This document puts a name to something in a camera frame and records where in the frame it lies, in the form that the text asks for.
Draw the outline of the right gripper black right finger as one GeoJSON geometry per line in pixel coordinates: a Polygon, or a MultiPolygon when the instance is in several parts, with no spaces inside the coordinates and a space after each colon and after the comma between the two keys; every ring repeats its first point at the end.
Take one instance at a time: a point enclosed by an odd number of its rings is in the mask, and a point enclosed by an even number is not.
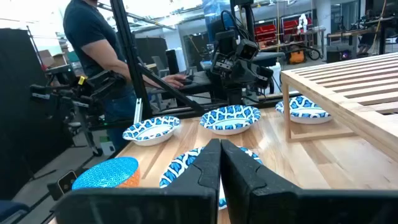
{"type": "Polygon", "coordinates": [[[231,224],[398,224],[398,190],[302,189],[229,140],[221,181],[231,224]]]}

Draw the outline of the blue chair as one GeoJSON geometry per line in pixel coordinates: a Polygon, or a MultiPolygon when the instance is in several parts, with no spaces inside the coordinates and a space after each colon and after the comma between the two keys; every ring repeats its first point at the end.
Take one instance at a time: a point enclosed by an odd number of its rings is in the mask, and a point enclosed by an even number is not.
{"type": "Polygon", "coordinates": [[[24,203],[0,200],[0,224],[17,224],[30,212],[24,203]]]}

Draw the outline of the turquoise bowl with orange outside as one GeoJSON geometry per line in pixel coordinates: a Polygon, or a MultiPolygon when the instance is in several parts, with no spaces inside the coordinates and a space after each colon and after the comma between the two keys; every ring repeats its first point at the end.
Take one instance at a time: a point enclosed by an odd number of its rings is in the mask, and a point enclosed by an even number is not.
{"type": "Polygon", "coordinates": [[[141,172],[133,157],[116,157],[84,171],[72,185],[72,190],[87,188],[138,187],[141,172]]]}

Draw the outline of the person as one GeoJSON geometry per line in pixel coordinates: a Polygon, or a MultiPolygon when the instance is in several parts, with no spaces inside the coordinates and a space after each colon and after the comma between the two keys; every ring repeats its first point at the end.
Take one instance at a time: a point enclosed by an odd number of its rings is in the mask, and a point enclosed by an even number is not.
{"type": "Polygon", "coordinates": [[[98,0],[71,0],[63,17],[64,33],[87,77],[105,70],[121,74],[124,87],[103,101],[107,122],[134,119],[136,94],[126,59],[113,28],[97,9],[98,0]]]}

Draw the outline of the cardboard box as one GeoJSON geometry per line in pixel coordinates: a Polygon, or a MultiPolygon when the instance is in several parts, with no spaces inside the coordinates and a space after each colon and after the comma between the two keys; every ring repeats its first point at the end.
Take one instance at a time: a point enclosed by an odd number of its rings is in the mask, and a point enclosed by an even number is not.
{"type": "Polygon", "coordinates": [[[42,63],[47,68],[59,67],[67,64],[64,54],[51,55],[48,50],[41,50],[39,51],[39,56],[42,60],[42,63]]]}

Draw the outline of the black partition panel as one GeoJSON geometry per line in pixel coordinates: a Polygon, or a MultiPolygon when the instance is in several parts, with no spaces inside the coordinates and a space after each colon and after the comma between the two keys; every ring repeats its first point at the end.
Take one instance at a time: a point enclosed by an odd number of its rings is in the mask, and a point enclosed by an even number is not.
{"type": "Polygon", "coordinates": [[[26,30],[0,29],[0,199],[10,200],[32,174],[72,144],[49,103],[31,100],[30,86],[47,79],[26,30]]]}

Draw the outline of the orange bag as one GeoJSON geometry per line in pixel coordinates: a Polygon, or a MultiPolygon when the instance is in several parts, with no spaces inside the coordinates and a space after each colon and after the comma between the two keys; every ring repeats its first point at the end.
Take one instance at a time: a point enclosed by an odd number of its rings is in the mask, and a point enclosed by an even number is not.
{"type": "Polygon", "coordinates": [[[295,65],[307,61],[304,50],[297,50],[287,54],[288,64],[295,65]]]}

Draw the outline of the small white robot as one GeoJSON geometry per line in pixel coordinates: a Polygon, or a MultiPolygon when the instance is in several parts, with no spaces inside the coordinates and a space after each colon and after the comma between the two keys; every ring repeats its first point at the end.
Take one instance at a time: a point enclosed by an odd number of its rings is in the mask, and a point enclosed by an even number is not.
{"type": "Polygon", "coordinates": [[[298,19],[298,26],[297,26],[297,33],[306,33],[307,32],[307,26],[308,26],[308,20],[305,14],[301,14],[301,16],[298,19]]]}

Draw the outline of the black box with purple light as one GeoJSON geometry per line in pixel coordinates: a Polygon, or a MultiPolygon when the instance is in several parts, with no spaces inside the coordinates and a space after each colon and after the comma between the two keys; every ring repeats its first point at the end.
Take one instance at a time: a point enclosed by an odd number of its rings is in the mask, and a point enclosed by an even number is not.
{"type": "Polygon", "coordinates": [[[326,53],[327,63],[342,62],[351,59],[352,56],[350,50],[328,50],[326,53]]]}

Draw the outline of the white and green box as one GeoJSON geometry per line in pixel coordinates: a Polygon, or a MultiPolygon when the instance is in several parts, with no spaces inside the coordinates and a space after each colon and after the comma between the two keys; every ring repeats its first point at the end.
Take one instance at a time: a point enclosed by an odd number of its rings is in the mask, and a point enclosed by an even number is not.
{"type": "Polygon", "coordinates": [[[100,136],[99,142],[105,156],[111,156],[115,152],[113,143],[108,136],[100,136]]]}

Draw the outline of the wooden slatted shelf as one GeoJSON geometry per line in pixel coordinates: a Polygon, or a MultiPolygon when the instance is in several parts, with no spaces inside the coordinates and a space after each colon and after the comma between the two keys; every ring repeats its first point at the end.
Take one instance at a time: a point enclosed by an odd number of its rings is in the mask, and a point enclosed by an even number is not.
{"type": "Polygon", "coordinates": [[[398,52],[284,70],[280,77],[287,141],[357,134],[398,162],[398,52]],[[290,87],[330,113],[346,130],[293,135],[290,87]]]}

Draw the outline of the black metal rig frame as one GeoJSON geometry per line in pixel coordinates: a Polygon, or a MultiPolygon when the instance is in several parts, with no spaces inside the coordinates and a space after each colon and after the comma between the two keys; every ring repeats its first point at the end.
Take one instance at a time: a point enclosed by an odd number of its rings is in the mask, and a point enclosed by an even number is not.
{"type": "Polygon", "coordinates": [[[155,75],[152,70],[149,70],[140,61],[137,54],[137,48],[135,45],[135,37],[130,31],[127,22],[127,12],[123,6],[123,0],[109,0],[110,8],[113,12],[114,19],[116,21],[116,26],[118,28],[118,40],[120,46],[123,49],[124,56],[127,60],[128,73],[127,77],[131,79],[136,92],[136,97],[141,100],[142,103],[136,106],[136,111],[143,112],[141,119],[147,119],[156,116],[175,116],[177,118],[188,119],[198,117],[199,115],[206,113],[210,109],[221,105],[225,106],[225,102],[221,103],[210,103],[207,105],[200,105],[195,101],[190,100],[182,92],[174,89],[171,85],[163,81],[157,75],[155,75]],[[166,91],[167,93],[173,95],[176,99],[182,101],[186,104],[186,107],[177,107],[174,111],[169,110],[166,112],[159,112],[154,114],[147,97],[147,90],[144,86],[144,77],[149,78],[156,84],[160,85],[160,89],[166,91]]]}

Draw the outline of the black computer tower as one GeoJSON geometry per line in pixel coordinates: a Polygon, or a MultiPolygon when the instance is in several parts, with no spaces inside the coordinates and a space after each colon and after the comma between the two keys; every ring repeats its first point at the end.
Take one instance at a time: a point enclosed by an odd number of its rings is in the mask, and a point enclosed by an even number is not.
{"type": "Polygon", "coordinates": [[[169,66],[169,72],[171,75],[177,74],[180,70],[178,67],[178,60],[175,53],[175,50],[166,50],[165,55],[167,57],[167,63],[169,66]]]}

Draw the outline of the red storage bins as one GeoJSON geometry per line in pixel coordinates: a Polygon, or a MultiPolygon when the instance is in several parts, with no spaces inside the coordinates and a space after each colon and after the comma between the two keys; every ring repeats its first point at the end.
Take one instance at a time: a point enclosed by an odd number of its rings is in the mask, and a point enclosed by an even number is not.
{"type": "Polygon", "coordinates": [[[258,42],[275,42],[277,40],[277,29],[274,24],[256,26],[254,31],[258,42]]]}
{"type": "Polygon", "coordinates": [[[297,33],[297,27],[299,26],[299,18],[287,19],[282,21],[282,31],[284,35],[295,35],[297,33]]]}

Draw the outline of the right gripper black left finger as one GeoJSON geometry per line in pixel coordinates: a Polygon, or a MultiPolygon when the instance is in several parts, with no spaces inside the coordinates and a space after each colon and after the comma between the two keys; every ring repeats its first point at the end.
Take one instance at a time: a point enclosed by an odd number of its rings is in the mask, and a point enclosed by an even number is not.
{"type": "Polygon", "coordinates": [[[58,224],[216,224],[221,143],[212,139],[165,188],[70,192],[55,206],[58,224]]]}

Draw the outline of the wooden workbench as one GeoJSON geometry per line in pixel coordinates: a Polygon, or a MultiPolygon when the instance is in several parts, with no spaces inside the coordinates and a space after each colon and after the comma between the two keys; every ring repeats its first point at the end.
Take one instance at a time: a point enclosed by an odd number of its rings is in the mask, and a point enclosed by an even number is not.
{"type": "Polygon", "coordinates": [[[302,45],[305,47],[314,47],[324,50],[325,46],[325,28],[317,26],[308,30],[306,33],[296,33],[295,35],[284,35],[277,33],[275,42],[258,42],[260,51],[280,50],[292,45],[302,45]]]}

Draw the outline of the grey desk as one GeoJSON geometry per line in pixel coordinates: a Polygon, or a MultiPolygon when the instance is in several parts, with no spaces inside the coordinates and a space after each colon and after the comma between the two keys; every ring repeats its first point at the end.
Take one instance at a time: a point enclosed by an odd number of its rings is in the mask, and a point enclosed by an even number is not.
{"type": "Polygon", "coordinates": [[[207,77],[205,72],[196,72],[193,74],[193,80],[190,84],[177,89],[177,91],[184,95],[194,95],[198,93],[209,92],[212,82],[207,77]]]}

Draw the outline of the white pillar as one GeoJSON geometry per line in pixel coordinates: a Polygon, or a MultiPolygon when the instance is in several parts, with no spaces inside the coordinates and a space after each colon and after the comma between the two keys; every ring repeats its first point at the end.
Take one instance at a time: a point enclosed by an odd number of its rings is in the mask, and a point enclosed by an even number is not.
{"type": "Polygon", "coordinates": [[[318,25],[325,28],[325,34],[331,33],[331,0],[313,0],[317,10],[318,25]]]}

